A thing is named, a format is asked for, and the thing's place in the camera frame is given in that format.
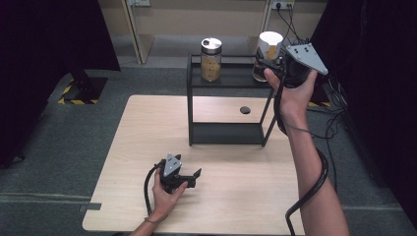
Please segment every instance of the jar lid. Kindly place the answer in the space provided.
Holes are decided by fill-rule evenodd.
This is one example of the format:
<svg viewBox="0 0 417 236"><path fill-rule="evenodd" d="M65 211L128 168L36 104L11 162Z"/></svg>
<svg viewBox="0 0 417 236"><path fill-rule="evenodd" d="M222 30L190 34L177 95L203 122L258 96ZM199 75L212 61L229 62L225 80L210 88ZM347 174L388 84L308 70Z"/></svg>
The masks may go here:
<svg viewBox="0 0 417 236"><path fill-rule="evenodd" d="M202 52L209 55L221 52L221 41L214 37L208 37L202 41Z"/></svg>

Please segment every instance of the wooden table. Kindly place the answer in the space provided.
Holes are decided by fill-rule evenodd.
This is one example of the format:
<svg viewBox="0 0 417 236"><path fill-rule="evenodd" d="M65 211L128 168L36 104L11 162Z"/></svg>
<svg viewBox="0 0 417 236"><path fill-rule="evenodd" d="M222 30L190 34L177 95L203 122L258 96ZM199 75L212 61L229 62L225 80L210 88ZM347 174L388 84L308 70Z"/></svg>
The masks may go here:
<svg viewBox="0 0 417 236"><path fill-rule="evenodd" d="M196 121L257 122L266 100L246 97L194 98ZM251 113L240 113L248 106ZM272 118L273 109L267 119ZM91 231L133 231L147 216L143 186L155 163L171 152L182 155L181 175L202 168L194 189L155 232L288 235L286 211L298 200L287 138L273 129L261 146L188 143L186 96L133 95L104 163L83 227ZM149 182L149 197L153 205ZM299 211L291 216L304 234Z"/></svg>

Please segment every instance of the cylindrical container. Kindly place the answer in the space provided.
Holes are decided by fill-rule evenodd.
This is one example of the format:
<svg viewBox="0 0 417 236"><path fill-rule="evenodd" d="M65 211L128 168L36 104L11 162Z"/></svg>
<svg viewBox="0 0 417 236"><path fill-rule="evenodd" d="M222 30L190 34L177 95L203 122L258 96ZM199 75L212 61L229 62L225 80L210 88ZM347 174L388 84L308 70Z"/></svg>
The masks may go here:
<svg viewBox="0 0 417 236"><path fill-rule="evenodd" d="M265 60L270 61L270 63L276 64L282 40L282 35L274 31L265 31L260 34L260 38L258 40L258 48L261 49L261 52L263 53ZM255 80L259 82L266 82L267 79L264 75L255 74L255 71L258 66L258 60L255 60L254 73L252 75L255 78Z"/></svg>
<svg viewBox="0 0 417 236"><path fill-rule="evenodd" d="M213 82L220 78L221 41L209 37L202 41L202 78Z"/></svg>

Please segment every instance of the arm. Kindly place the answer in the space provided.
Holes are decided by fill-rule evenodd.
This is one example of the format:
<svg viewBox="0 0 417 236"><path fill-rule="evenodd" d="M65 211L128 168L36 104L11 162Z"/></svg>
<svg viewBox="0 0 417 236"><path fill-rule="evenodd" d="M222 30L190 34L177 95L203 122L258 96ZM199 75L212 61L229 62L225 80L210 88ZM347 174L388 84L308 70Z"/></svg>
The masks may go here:
<svg viewBox="0 0 417 236"><path fill-rule="evenodd" d="M187 188L188 183L184 182L174 194L167 194L163 190L162 184L160 183L159 171L160 168L157 168L154 174L154 185L152 188L154 210L148 219L144 220L142 224L134 232L132 232L131 236L151 235L157 225L165 219L172 210L174 210L175 205Z"/></svg>
<svg viewBox="0 0 417 236"><path fill-rule="evenodd" d="M279 79L269 69L265 70L268 82L275 90ZM307 81L298 88L284 88L280 111L291 145L297 172L299 197L303 197L319 179L322 163L308 133L306 110L317 72L312 71ZM306 235L349 235L337 194L327 178L319 191L300 208Z"/></svg>

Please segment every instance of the hand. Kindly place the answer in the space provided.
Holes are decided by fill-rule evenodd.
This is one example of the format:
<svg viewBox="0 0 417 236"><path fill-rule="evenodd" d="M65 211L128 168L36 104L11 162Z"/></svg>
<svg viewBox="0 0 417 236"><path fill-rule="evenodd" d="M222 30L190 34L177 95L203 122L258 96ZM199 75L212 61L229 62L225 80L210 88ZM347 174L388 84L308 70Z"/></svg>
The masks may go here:
<svg viewBox="0 0 417 236"><path fill-rule="evenodd" d="M156 169L154 174L154 185L152 188L153 199L154 199L154 210L149 216L150 220L161 220L166 217L172 210L174 210L175 205L180 199L181 195L184 193L187 188L188 182L184 182L180 187L170 195L165 192L162 184L160 183L160 168Z"/></svg>
<svg viewBox="0 0 417 236"><path fill-rule="evenodd" d="M270 69L265 69L264 75L269 84L278 90L280 80ZM313 94L317 71L312 70L306 82L298 88L284 88L281 97L280 111L284 120L305 118L307 106Z"/></svg>

